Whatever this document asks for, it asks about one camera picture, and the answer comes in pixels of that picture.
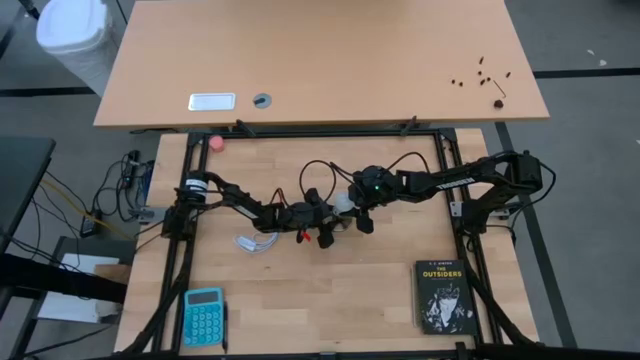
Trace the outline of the black paperback book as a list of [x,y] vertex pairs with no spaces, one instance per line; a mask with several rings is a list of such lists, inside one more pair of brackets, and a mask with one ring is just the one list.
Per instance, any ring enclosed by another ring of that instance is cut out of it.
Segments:
[[474,302],[461,260],[422,260],[414,265],[417,320],[426,335],[476,336]]

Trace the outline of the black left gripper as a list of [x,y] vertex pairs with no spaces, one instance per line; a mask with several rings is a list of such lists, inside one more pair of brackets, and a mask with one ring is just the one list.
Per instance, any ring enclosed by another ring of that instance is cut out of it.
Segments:
[[317,229],[319,247],[327,249],[334,244],[333,231],[329,223],[333,219],[333,207],[324,202],[316,188],[304,193],[305,202],[292,205],[279,203],[276,212],[277,232],[297,232]]

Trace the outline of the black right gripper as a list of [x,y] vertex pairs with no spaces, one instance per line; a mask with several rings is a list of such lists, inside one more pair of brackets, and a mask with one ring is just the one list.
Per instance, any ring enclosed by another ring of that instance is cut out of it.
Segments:
[[[398,199],[398,177],[382,166],[371,165],[352,176],[351,201],[359,208],[375,208]],[[357,229],[365,234],[374,232],[374,222],[369,212],[359,210]]]

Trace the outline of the beige wooden desk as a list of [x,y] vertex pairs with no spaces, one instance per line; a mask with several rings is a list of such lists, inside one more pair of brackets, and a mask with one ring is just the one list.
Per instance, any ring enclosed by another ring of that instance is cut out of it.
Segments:
[[[189,111],[194,93],[234,93],[235,108]],[[260,93],[272,97],[268,108],[254,106]],[[504,107],[495,108],[496,100]],[[351,124],[412,116],[548,118],[504,0],[140,1],[95,125]]]

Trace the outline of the black aluminium frame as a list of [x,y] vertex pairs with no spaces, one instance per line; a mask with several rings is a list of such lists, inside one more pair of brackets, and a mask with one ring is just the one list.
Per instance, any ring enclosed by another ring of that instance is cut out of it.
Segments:
[[[273,133],[229,138],[207,167],[261,201],[282,189],[289,201],[305,188],[343,191],[328,169],[369,165],[437,170],[487,153],[478,129],[451,136],[435,131],[401,137],[387,131]],[[220,287],[229,305],[228,356],[397,356],[425,351],[446,356],[456,338],[425,335],[415,320],[413,266],[464,252],[441,193],[420,204],[396,202],[372,212],[375,230],[355,227],[321,249],[315,239],[297,243],[283,234],[267,251],[251,255],[235,238],[251,236],[250,221],[229,208],[203,214],[197,225],[191,288]],[[186,356],[224,354],[222,346],[184,348]]]

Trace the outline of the black metal beam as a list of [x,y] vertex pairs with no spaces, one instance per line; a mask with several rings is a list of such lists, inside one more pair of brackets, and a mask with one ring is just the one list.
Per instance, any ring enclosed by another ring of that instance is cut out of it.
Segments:
[[127,285],[96,275],[65,270],[11,254],[0,255],[0,298],[39,299],[47,292],[123,303]]

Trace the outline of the white trash bin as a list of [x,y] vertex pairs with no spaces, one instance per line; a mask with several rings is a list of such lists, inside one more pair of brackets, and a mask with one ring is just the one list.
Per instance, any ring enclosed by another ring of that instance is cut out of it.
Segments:
[[36,28],[41,48],[103,97],[119,44],[104,0],[50,0]]

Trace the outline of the black side table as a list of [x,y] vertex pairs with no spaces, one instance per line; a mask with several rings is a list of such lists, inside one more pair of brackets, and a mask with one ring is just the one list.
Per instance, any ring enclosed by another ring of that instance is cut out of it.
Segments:
[[9,244],[47,169],[56,142],[0,135],[0,254]]

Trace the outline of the grey floor stand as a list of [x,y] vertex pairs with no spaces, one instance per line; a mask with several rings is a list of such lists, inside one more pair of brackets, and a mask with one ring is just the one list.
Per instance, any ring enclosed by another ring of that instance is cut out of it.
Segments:
[[[30,253],[33,257],[39,256],[43,258],[45,260],[43,264],[52,265],[65,270],[69,270],[62,263],[62,258],[66,253],[115,257],[119,259],[118,264],[130,265],[133,263],[135,248],[135,244],[132,241],[100,239],[96,240],[90,238],[75,239],[62,236],[59,238],[54,251],[51,253],[47,253],[14,237],[10,239],[10,242],[23,251]],[[36,328],[37,322],[41,320],[37,317],[37,315],[42,302],[44,301],[44,298],[48,293],[49,292],[43,294],[39,299],[31,299],[33,303],[29,308],[29,312],[27,313],[23,328],[20,330],[20,333],[18,334],[18,338],[12,350],[10,356],[12,360],[36,356],[35,354],[28,353],[26,349]],[[11,298],[13,297],[2,295],[1,299],[3,301],[3,304],[0,306],[0,315],[5,312],[6,305]]]

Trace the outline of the black power adapter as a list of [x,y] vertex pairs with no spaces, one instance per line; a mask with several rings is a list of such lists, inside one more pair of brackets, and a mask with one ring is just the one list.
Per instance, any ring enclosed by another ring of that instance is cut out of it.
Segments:
[[87,216],[84,216],[82,218],[82,223],[79,231],[79,236],[81,238],[88,238],[97,235],[100,231],[99,224],[96,222],[96,220],[102,219],[102,211],[94,210],[90,212],[90,215],[93,217],[93,219]]

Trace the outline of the small wooden board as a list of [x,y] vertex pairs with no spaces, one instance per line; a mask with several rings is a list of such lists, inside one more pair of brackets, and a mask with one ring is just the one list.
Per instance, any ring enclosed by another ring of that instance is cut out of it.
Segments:
[[127,284],[131,274],[131,266],[126,264],[98,264],[94,274],[120,284]]

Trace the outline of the teal calculator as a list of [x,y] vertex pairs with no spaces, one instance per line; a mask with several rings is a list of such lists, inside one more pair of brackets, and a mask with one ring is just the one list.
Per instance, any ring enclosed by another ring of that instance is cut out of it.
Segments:
[[217,346],[225,337],[224,291],[220,287],[188,290],[184,295],[183,344]]

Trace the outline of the white lightbulb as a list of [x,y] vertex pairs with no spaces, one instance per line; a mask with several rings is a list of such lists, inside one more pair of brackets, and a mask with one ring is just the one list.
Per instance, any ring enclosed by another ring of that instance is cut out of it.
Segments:
[[340,216],[342,213],[351,211],[355,207],[354,202],[349,198],[348,192],[339,192],[334,196],[333,213]]

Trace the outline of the white sheet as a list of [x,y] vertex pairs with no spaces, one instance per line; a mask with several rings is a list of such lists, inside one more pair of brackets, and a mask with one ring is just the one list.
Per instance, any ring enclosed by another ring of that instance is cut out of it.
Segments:
[[[97,265],[116,265],[119,259],[94,255],[66,253],[62,263],[75,272],[94,274]],[[81,299],[77,296],[49,292],[42,302],[37,317],[48,320],[100,323],[109,316],[118,315],[122,305],[95,299]]]

